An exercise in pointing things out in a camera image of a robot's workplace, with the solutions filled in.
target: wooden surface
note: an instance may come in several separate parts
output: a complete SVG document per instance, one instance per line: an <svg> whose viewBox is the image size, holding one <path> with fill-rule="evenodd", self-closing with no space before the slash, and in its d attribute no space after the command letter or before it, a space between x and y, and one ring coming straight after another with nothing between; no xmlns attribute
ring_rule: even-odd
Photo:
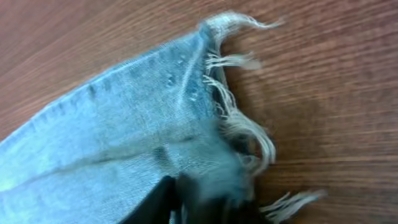
<svg viewBox="0 0 398 224"><path fill-rule="evenodd" d="M0 139L105 68L228 9L286 20L223 49L264 62L227 70L240 107L277 145L260 199L327 189L292 223L397 223L396 0L2 0Z"/></svg>

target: light blue denim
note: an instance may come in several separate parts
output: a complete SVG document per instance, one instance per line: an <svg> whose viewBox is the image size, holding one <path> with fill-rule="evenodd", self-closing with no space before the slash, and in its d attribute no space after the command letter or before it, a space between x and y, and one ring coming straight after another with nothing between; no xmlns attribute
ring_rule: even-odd
<svg viewBox="0 0 398 224"><path fill-rule="evenodd" d="M0 143L0 223L117 223L165 175L201 196L245 198L203 83L214 40L196 32L120 63L55 100Z"/></svg>

